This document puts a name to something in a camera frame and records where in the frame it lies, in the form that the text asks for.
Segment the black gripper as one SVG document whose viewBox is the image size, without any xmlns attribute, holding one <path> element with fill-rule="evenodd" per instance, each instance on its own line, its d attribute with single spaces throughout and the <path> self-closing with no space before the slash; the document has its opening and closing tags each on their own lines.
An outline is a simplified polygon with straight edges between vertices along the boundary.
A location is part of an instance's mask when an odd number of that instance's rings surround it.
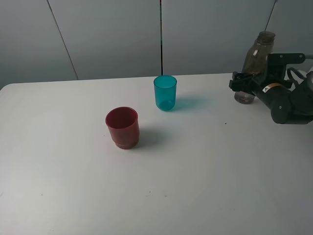
<svg viewBox="0 0 313 235">
<path fill-rule="evenodd" d="M 229 88 L 234 92 L 247 92 L 248 94 L 265 94 L 263 91 L 264 73 L 250 74 L 246 72 L 233 72 Z"/>
</svg>

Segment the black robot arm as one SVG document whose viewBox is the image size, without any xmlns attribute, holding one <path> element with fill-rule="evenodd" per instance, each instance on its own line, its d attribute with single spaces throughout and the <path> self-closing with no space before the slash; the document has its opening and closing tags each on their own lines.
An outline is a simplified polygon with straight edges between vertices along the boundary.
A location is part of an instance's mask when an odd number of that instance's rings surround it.
<svg viewBox="0 0 313 235">
<path fill-rule="evenodd" d="M 285 80 L 277 74 L 234 72 L 229 87 L 234 92 L 255 95 L 270 109 L 275 123 L 308 124 L 313 120 L 312 72 L 300 84 L 295 79 Z"/>
</svg>

